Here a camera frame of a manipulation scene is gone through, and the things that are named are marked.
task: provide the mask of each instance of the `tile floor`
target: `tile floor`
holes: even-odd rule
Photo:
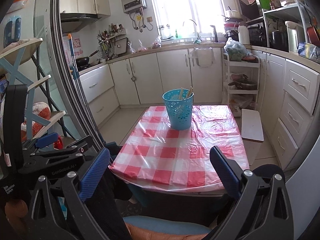
[[[100,128],[103,138],[107,142],[115,141],[118,145],[122,146],[136,124],[142,117],[147,108],[121,108],[119,109],[108,121]],[[241,130],[241,118],[236,118],[239,129]],[[279,165],[276,155],[268,140],[264,135],[264,142],[260,147],[260,151],[254,163],[250,166],[251,170],[263,164]]]

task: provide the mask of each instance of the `turquoise perforated bin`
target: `turquoise perforated bin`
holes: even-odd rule
[[[179,100],[180,91],[181,89],[170,90],[162,96],[171,128],[175,130],[185,130],[191,126],[193,93],[189,98]],[[184,89],[182,98],[185,98],[188,92],[188,89]]]

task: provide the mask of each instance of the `blue cloth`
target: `blue cloth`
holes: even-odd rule
[[[124,217],[123,220],[138,228],[169,235],[201,235],[211,231],[210,228],[195,223],[174,222],[145,216],[129,216]]]

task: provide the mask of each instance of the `plastic tablecloth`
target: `plastic tablecloth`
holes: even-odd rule
[[[206,192],[223,189],[209,160],[218,146],[249,169],[242,138],[228,106],[193,106],[191,127],[170,128],[165,106],[151,106],[109,167],[122,180],[149,190]]]

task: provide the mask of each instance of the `metal screw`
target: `metal screw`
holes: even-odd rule
[[[77,174],[76,174],[76,172],[75,171],[70,171],[70,172],[68,172],[68,174],[67,174],[67,176],[69,177],[69,178],[73,178],[74,176],[76,176]]]
[[[45,180],[45,176],[44,176],[44,175],[41,175],[41,176],[38,178],[38,180],[39,180],[40,182],[43,182],[43,181]]]
[[[247,177],[251,177],[251,176],[253,175],[252,171],[250,171],[250,170],[245,170],[243,173],[244,173]]]
[[[282,176],[281,176],[280,174],[276,174],[276,175],[275,175],[275,179],[276,179],[276,180],[281,180],[281,179],[282,179]]]

